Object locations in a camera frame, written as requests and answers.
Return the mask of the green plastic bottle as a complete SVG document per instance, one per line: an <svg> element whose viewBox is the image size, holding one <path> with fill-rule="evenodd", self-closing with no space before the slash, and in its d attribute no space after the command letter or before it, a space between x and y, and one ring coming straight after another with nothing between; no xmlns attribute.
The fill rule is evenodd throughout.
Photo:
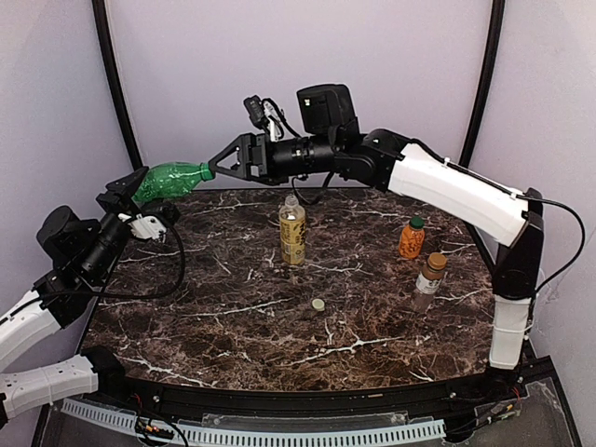
<svg viewBox="0 0 596 447"><path fill-rule="evenodd" d="M157 199L187 196L203 183L198 174L199 164L177 161L150 168L133 197L134 201L147 203Z"/></svg>

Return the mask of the yellow tea bottle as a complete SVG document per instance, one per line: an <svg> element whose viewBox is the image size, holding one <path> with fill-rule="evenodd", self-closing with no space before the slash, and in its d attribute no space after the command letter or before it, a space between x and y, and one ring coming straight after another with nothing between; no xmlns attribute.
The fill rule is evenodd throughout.
<svg viewBox="0 0 596 447"><path fill-rule="evenodd" d="M282 259L289 265L305 262L306 214L297 196L288 195L278 212Z"/></svg>

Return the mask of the pale green bottle cap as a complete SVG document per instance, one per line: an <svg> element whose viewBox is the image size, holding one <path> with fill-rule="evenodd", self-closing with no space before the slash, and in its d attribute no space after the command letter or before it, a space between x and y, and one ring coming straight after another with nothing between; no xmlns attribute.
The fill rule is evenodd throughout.
<svg viewBox="0 0 596 447"><path fill-rule="evenodd" d="M312 308L317 312L322 312L325 310L325 303L323 300L317 298L311 302Z"/></svg>

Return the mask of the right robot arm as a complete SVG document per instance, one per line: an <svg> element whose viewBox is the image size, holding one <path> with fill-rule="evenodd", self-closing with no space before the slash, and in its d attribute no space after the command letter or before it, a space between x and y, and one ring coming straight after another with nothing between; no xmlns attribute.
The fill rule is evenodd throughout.
<svg viewBox="0 0 596 447"><path fill-rule="evenodd" d="M540 193L523 193L495 183L439 156L425 143L387 129L364 134L344 84L322 84L297 92L306 135L277 135L265 101L244 101L259 131L236 137L210 162L217 174L263 185L286 183L290 177L336 173L381 192L411 197L471 224L498 245L492 269L495 298L489 364L513 370L528 333L531 305L544 244Z"/></svg>

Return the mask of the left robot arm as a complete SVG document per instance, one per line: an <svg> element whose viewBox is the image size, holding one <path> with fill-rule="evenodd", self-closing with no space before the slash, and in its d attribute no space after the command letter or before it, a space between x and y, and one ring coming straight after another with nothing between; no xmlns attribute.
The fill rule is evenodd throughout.
<svg viewBox="0 0 596 447"><path fill-rule="evenodd" d="M1 317L1 422L72 396L127 391L125 369L107 348L86 348L73 357L27 372L8 372L38 342L82 317L105 287L130 240L156 240L174 230L180 217L169 203L137 205L133 197L149 169L143 167L108 183L97 201L101 219L79 218L62 205L44 220L36 239L52 261L51 270Z"/></svg>

